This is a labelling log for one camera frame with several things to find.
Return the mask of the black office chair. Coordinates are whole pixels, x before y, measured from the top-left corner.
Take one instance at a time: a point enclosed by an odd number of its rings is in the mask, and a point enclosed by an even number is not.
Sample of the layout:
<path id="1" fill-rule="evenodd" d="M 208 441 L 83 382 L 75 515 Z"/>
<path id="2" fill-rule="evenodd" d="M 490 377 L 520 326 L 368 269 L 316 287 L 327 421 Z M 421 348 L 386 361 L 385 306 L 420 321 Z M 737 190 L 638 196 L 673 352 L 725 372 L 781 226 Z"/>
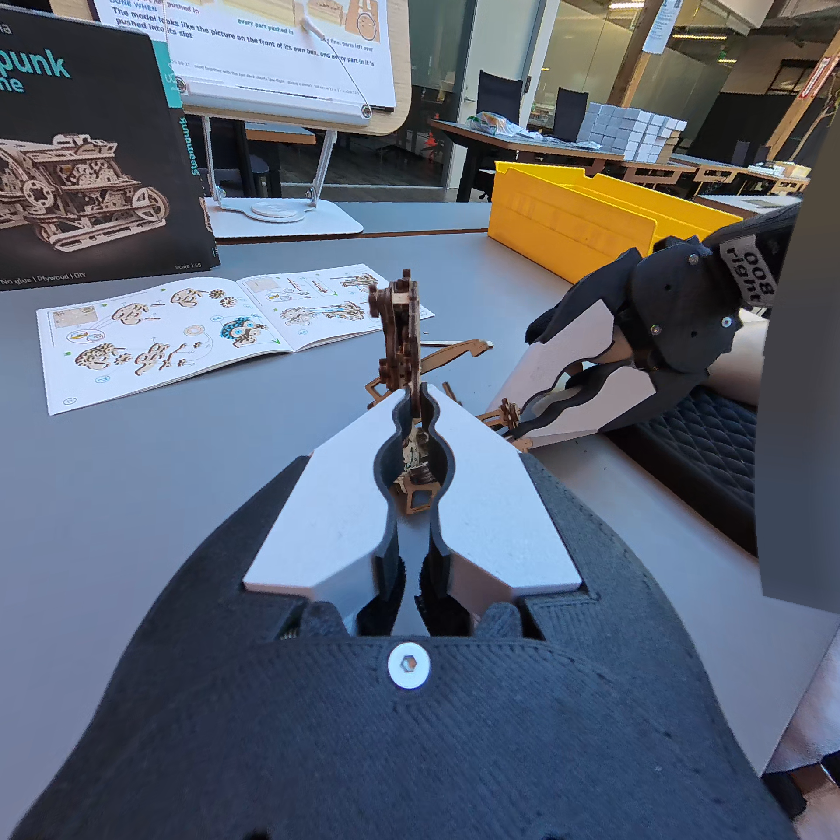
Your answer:
<path id="1" fill-rule="evenodd" d="M 524 81 L 498 77 L 484 70 L 479 71 L 476 114 L 494 113 L 514 124 L 519 124 Z"/>
<path id="2" fill-rule="evenodd" d="M 555 139 L 567 143 L 578 140 L 588 100 L 589 95 L 585 91 L 572 91 L 562 87 L 558 89 L 551 130 Z"/>

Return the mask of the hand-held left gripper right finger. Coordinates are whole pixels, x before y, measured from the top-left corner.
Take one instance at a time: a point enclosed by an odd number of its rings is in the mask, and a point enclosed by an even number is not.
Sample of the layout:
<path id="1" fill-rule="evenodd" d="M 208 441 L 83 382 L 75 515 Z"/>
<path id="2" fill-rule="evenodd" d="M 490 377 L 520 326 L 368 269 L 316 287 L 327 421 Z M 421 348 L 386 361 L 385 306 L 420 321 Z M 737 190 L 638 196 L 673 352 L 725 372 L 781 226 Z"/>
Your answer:
<path id="1" fill-rule="evenodd" d="M 581 576 L 520 453 L 436 387 L 421 387 L 440 483 L 416 598 L 433 636 L 469 635 L 497 602 L 575 592 Z"/>

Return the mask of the black quilted wrist pad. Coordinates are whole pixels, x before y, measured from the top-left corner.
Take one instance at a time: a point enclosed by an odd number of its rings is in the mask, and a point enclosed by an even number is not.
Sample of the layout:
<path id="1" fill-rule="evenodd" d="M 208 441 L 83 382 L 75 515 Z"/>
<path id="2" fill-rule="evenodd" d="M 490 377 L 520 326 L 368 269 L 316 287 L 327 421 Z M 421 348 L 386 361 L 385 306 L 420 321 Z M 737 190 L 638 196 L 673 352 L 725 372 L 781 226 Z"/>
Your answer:
<path id="1" fill-rule="evenodd" d="M 698 386 L 675 407 L 606 435 L 754 557 L 756 412 Z"/>

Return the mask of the colourful packet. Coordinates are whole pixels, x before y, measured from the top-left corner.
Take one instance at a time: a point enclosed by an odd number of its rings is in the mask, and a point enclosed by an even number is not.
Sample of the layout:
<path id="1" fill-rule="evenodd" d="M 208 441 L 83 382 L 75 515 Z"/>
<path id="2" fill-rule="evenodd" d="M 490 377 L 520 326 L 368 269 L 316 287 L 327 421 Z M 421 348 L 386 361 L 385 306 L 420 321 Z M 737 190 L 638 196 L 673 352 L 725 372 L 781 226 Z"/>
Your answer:
<path id="1" fill-rule="evenodd" d="M 468 117 L 465 125 L 471 130 L 505 140 L 522 137 L 527 133 L 527 130 L 517 123 L 511 122 L 499 113 L 488 111 L 480 111 Z"/>

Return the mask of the small wooden part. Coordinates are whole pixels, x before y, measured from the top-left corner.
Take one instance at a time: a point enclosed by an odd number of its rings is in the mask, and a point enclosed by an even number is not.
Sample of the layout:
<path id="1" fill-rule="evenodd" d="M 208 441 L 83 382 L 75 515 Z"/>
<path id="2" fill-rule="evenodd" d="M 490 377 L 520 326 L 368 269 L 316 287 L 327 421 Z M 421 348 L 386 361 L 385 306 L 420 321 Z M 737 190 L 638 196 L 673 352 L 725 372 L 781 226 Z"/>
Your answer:
<path id="1" fill-rule="evenodd" d="M 519 452 L 525 454 L 531 449 L 532 440 L 529 437 L 515 438 L 513 435 L 519 425 L 520 412 L 518 406 L 509 403 L 506 398 L 501 400 L 494 411 L 477 415 L 476 419 L 507 440 Z"/>

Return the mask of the open instruction booklet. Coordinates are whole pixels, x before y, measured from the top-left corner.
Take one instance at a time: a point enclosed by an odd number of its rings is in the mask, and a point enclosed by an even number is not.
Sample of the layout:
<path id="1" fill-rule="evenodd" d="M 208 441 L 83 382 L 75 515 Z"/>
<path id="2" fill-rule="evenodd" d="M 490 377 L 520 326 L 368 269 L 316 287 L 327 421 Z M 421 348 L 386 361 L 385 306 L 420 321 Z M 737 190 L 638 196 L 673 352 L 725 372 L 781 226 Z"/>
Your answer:
<path id="1" fill-rule="evenodd" d="M 265 354 L 379 331 L 364 265 L 165 281 L 69 308 L 37 310 L 48 412 L 58 415 Z"/>

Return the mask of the wooden model frame with arms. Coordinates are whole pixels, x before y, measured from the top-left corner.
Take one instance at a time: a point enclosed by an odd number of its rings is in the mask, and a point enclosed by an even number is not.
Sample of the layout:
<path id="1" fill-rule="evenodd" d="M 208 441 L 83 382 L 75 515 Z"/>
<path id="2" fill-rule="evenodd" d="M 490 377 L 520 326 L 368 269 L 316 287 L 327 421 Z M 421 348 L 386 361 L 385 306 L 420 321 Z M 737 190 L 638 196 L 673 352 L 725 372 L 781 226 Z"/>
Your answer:
<path id="1" fill-rule="evenodd" d="M 414 365 L 420 372 L 440 368 L 459 356 L 469 353 L 477 357 L 493 348 L 493 342 L 481 339 L 466 341 L 420 341 L 418 362 Z M 404 512 L 410 516 L 428 510 L 439 492 L 440 483 L 434 477 L 428 464 L 429 436 L 420 416 L 413 419 L 413 428 L 403 444 L 404 469 L 394 481 L 394 491 L 402 501 Z"/>

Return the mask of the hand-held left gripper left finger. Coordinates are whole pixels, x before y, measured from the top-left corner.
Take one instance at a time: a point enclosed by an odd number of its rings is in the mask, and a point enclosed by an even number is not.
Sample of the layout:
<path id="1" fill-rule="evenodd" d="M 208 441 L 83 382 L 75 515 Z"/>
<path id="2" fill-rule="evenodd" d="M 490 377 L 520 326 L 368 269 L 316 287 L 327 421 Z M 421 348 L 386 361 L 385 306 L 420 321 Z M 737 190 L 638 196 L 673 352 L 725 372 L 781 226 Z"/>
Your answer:
<path id="1" fill-rule="evenodd" d="M 245 574 L 247 590 L 332 603 L 357 633 L 359 611 L 377 595 L 375 552 L 396 525 L 375 457 L 402 442 L 393 413 L 406 398 L 391 394 L 313 451 Z"/>

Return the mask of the light wooden background table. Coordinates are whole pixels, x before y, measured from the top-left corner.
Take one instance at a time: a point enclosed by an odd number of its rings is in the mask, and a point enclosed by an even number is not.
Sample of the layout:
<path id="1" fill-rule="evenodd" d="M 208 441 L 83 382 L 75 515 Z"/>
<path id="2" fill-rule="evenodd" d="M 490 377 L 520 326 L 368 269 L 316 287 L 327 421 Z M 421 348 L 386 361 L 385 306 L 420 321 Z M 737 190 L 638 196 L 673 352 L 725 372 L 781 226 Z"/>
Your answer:
<path id="1" fill-rule="evenodd" d="M 698 195 L 799 195 L 807 177 L 775 175 L 748 167 L 677 154 L 666 163 L 624 163 L 626 182 L 663 190 L 692 200 Z"/>

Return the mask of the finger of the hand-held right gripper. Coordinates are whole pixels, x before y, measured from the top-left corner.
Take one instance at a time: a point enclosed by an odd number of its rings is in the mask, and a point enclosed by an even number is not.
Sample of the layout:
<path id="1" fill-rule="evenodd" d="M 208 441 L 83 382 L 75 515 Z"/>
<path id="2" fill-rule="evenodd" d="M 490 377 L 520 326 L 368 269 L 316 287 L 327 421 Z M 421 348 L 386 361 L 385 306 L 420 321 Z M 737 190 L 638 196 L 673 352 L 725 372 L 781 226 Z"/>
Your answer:
<path id="1" fill-rule="evenodd" d="M 581 362 L 608 364 L 624 360 L 624 337 L 614 328 L 614 316 L 602 301 L 594 302 L 546 343 L 532 343 L 490 401 L 494 411 L 502 401 L 514 404 L 521 419 L 541 415 L 563 400 L 557 383 Z"/>
<path id="2" fill-rule="evenodd" d="M 539 413 L 522 416 L 515 439 L 537 448 L 596 434 L 654 394 L 645 371 L 628 364 L 593 366 L 584 371 L 583 383 L 537 401 Z"/>

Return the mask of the stack of white boxes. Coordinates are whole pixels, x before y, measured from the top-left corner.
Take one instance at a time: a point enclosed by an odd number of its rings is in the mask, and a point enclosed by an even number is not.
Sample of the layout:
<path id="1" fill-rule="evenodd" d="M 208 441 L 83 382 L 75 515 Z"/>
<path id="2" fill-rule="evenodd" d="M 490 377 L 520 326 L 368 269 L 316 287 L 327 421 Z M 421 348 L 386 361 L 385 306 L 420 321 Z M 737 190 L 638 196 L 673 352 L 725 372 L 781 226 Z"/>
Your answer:
<path id="1" fill-rule="evenodd" d="M 625 161 L 667 163 L 687 122 L 638 108 L 590 102 L 577 137 Z"/>

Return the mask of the dark wooden gear stack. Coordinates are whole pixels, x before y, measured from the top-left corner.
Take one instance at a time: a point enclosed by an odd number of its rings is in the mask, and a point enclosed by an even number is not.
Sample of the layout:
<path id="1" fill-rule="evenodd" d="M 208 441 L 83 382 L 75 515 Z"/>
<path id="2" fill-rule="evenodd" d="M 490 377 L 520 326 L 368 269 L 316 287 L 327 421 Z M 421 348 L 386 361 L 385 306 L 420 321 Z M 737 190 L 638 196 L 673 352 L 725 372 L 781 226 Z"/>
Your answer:
<path id="1" fill-rule="evenodd" d="M 409 386 L 416 396 L 421 381 L 419 297 L 411 271 L 404 269 L 402 278 L 384 289 L 371 283 L 368 302 L 371 317 L 381 319 L 385 357 L 380 359 L 378 379 L 369 383 L 366 391 L 375 403 L 385 398 L 375 390 L 378 385 L 385 387 L 386 394 Z"/>

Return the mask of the black model kit box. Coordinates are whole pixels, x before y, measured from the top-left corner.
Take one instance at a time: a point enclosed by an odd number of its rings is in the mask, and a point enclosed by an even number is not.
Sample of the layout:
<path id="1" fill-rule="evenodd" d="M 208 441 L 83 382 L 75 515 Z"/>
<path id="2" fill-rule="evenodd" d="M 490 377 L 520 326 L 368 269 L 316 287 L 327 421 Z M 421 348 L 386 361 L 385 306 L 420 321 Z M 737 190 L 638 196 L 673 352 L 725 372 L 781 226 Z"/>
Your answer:
<path id="1" fill-rule="evenodd" d="M 2 291 L 218 265 L 152 41 L 2 7 Z"/>

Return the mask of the yellow plastic bin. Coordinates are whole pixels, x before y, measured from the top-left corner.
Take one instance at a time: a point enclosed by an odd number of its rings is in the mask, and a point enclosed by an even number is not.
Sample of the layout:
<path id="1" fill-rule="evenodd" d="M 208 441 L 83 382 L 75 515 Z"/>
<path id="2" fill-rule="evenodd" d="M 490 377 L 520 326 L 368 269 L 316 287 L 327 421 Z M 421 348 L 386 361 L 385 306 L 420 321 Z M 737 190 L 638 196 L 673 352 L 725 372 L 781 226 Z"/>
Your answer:
<path id="1" fill-rule="evenodd" d="M 582 168 L 499 161 L 488 235 L 576 283 L 629 249 L 702 240 L 740 216 Z"/>

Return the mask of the dark background table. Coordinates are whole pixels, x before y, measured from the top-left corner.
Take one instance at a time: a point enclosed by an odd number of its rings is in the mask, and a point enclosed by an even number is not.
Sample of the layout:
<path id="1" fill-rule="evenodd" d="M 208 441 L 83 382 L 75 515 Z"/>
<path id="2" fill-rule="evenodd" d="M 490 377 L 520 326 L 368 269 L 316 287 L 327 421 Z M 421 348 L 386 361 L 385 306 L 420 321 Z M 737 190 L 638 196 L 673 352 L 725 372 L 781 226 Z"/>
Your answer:
<path id="1" fill-rule="evenodd" d="M 490 156 L 493 160 L 498 160 L 501 154 L 501 159 L 504 161 L 519 160 L 530 163 L 535 162 L 540 156 L 554 159 L 572 158 L 578 161 L 578 165 L 585 165 L 585 173 L 588 176 L 601 173 L 608 162 L 616 162 L 619 165 L 625 163 L 620 154 L 611 154 L 601 150 L 580 150 L 568 144 L 558 145 L 500 138 L 457 122 L 432 120 L 429 124 L 431 128 L 442 131 L 455 144 L 466 148 L 466 158 L 456 198 L 459 203 L 469 202 L 480 163 Z"/>

